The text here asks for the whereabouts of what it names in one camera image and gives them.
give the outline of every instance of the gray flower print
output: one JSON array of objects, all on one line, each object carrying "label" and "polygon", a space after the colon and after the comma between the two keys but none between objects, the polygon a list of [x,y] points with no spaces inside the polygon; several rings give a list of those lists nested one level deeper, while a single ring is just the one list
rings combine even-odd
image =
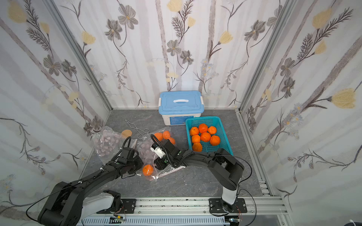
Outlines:
[{"label": "gray flower print", "polygon": [[97,116],[95,116],[94,119],[92,120],[92,125],[95,130],[99,130],[102,126],[101,120]]},{"label": "gray flower print", "polygon": [[109,40],[113,40],[113,37],[116,37],[118,40],[121,39],[119,33],[122,31],[121,26],[117,20],[107,20],[107,28],[109,31],[106,31],[104,34],[108,36]]},{"label": "gray flower print", "polygon": [[290,72],[290,69],[294,67],[295,60],[292,60],[292,58],[288,58],[285,60],[284,65],[280,67],[282,70],[280,72],[281,76],[289,77],[292,73]]},{"label": "gray flower print", "polygon": [[250,108],[248,109],[248,115],[251,115],[254,113],[253,105],[250,105]]},{"label": "gray flower print", "polygon": [[77,73],[77,69],[75,69],[75,66],[71,66],[70,62],[68,60],[64,60],[62,63],[62,66],[63,66],[63,70],[65,72],[68,72],[70,77],[73,76],[73,73],[74,74]]},{"label": "gray flower print", "polygon": [[190,58],[191,53],[190,50],[188,51],[182,51],[180,57],[183,59],[182,64],[185,64],[186,62],[188,62],[189,64],[192,64],[192,61],[194,61],[194,59]]},{"label": "gray flower print", "polygon": [[291,89],[294,89],[295,80],[292,78],[288,78],[288,80],[284,81],[284,87],[282,88],[282,92],[285,92],[284,97],[288,98],[292,96],[292,93],[290,92]]},{"label": "gray flower print", "polygon": [[138,24],[138,21],[134,18],[136,15],[136,11],[130,7],[129,5],[126,5],[126,7],[124,7],[124,5],[119,4],[119,8],[118,10],[120,11],[121,14],[123,14],[123,16],[119,16],[118,20],[120,24],[126,25],[133,30],[134,24]]},{"label": "gray flower print", "polygon": [[256,126],[255,118],[254,118],[254,117],[251,117],[251,118],[249,119],[249,127],[250,127],[250,130],[253,131],[255,126]]},{"label": "gray flower print", "polygon": [[56,76],[59,75],[58,70],[62,69],[60,63],[59,62],[54,63],[54,58],[51,57],[49,54],[48,57],[44,58],[43,64],[46,68],[49,68],[49,74],[54,73]]},{"label": "gray flower print", "polygon": [[273,26],[274,27],[274,25],[276,24],[277,19],[279,17],[279,14],[282,11],[282,8],[283,7],[281,5],[279,5],[279,7],[276,10],[274,10],[275,17],[269,17],[268,22],[266,22],[267,26],[269,26],[269,27]]},{"label": "gray flower print", "polygon": [[170,52],[171,56],[181,53],[181,48],[178,48],[178,40],[175,41],[170,40],[167,43],[167,46],[168,46],[167,52]]},{"label": "gray flower print", "polygon": [[258,39],[259,33],[263,33],[265,31],[265,21],[255,21],[254,25],[251,26],[252,31],[246,32],[245,35],[245,41],[248,41],[250,38],[253,38],[254,40]]},{"label": "gray flower print", "polygon": [[92,129],[91,123],[85,123],[85,126],[83,127],[84,131],[87,133],[87,137],[92,135]]}]

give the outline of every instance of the teal mesh basket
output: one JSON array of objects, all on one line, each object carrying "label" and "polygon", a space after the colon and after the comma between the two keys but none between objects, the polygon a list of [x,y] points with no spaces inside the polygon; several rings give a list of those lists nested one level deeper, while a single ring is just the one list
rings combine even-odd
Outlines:
[{"label": "teal mesh basket", "polygon": [[190,129],[192,127],[199,127],[199,125],[202,123],[206,124],[208,127],[215,126],[217,129],[215,135],[217,135],[220,138],[220,144],[218,146],[212,146],[209,142],[201,141],[202,152],[215,152],[219,148],[223,148],[227,150],[228,153],[233,155],[223,124],[221,123],[221,119],[217,116],[195,117],[195,118],[186,119],[186,132],[187,132],[187,139],[189,141],[189,149],[192,150]]}]

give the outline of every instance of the white cable tie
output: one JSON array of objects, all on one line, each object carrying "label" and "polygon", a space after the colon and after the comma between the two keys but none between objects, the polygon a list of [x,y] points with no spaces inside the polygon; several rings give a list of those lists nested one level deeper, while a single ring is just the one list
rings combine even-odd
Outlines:
[{"label": "white cable tie", "polygon": [[349,222],[353,223],[353,225],[354,225],[354,226],[356,226],[356,224],[354,223],[354,221],[353,221],[353,220],[349,220]]}]

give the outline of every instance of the yellow flower print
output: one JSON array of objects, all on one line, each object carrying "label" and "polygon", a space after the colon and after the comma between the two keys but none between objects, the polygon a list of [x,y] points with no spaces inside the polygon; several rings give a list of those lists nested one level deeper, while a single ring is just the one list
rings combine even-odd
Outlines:
[{"label": "yellow flower print", "polygon": [[232,40],[232,35],[230,34],[230,32],[228,31],[224,31],[224,33],[222,33],[219,42],[221,44],[226,44],[229,43]]},{"label": "yellow flower print", "polygon": [[181,0],[170,0],[167,4],[167,8],[172,12],[179,12],[182,8]]},{"label": "yellow flower print", "polygon": [[327,46],[325,45],[324,40],[322,40],[314,52],[316,54],[321,54],[321,53],[324,53],[326,49],[327,49]]},{"label": "yellow flower print", "polygon": [[69,94],[69,98],[68,98],[68,100],[69,101],[74,101],[76,98],[78,98],[79,97],[79,93],[78,92],[71,92],[70,94]]},{"label": "yellow flower print", "polygon": [[40,27],[43,29],[43,31],[47,34],[50,32],[49,24],[40,22]]},{"label": "yellow flower print", "polygon": [[328,101],[331,101],[334,105],[342,109],[350,109],[354,108],[354,103],[356,102],[355,99],[356,93],[352,88],[344,89],[329,98]]},{"label": "yellow flower print", "polygon": [[266,89],[265,93],[261,95],[261,98],[266,98],[268,101],[272,100],[272,92],[269,89]]},{"label": "yellow flower print", "polygon": [[96,38],[93,37],[91,34],[89,34],[88,32],[82,32],[82,40],[85,44],[90,45],[93,44],[96,41]]},{"label": "yellow flower print", "polygon": [[195,22],[196,22],[196,20],[194,18],[189,17],[189,19],[187,21],[187,26],[192,27],[195,25]]},{"label": "yellow flower print", "polygon": [[171,77],[171,78],[178,78],[178,74],[174,73],[174,72],[168,72],[167,73],[167,76],[168,77]]},{"label": "yellow flower print", "polygon": [[265,96],[268,101],[272,100],[272,92],[269,89],[266,89]]},{"label": "yellow flower print", "polygon": [[330,19],[332,15],[332,9],[328,8],[326,11],[322,11],[313,17],[312,25],[315,29],[321,29],[325,23]]},{"label": "yellow flower print", "polygon": [[15,23],[25,23],[26,14],[22,7],[16,1],[10,1],[8,16]]}]

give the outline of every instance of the orange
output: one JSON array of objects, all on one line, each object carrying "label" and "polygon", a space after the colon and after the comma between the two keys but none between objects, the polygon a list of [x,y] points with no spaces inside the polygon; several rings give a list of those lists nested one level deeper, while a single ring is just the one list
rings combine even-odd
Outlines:
[{"label": "orange", "polygon": [[203,132],[201,134],[201,140],[203,142],[208,142],[210,140],[210,138],[211,138],[211,135],[208,132]]},{"label": "orange", "polygon": [[196,134],[199,134],[199,128],[197,128],[197,127],[192,127],[191,129],[190,129],[190,135],[191,136],[193,136],[193,135],[196,135]]},{"label": "orange", "polygon": [[200,124],[200,125],[199,125],[199,131],[200,131],[200,133],[207,132],[207,129],[208,129],[208,127],[207,127],[206,124]]},{"label": "orange", "polygon": [[210,126],[207,131],[209,132],[209,134],[214,135],[218,130],[215,126]]},{"label": "orange", "polygon": [[171,136],[170,131],[166,130],[165,132],[163,132],[162,136],[165,140],[167,140],[167,138]]},{"label": "orange", "polygon": [[169,137],[169,138],[167,138],[169,141],[171,141],[171,143],[173,144],[173,145],[176,145],[176,141],[175,141],[175,139],[174,138],[172,138],[172,137]]},{"label": "orange", "polygon": [[220,144],[220,138],[216,135],[213,135],[211,138],[210,138],[210,144],[212,146],[218,146]]},{"label": "orange", "polygon": [[192,145],[192,150],[195,152],[201,152],[202,151],[202,145],[200,143],[194,143]]},{"label": "orange", "polygon": [[142,169],[143,175],[150,176],[153,173],[153,167],[150,164],[147,164]]},{"label": "orange", "polygon": [[157,139],[158,139],[159,141],[162,141],[162,140],[163,140],[162,133],[155,133],[154,135],[157,137]]},{"label": "orange", "polygon": [[193,135],[192,137],[191,137],[191,142],[192,143],[200,143],[200,136],[198,135],[198,134],[196,134],[196,135]]}]

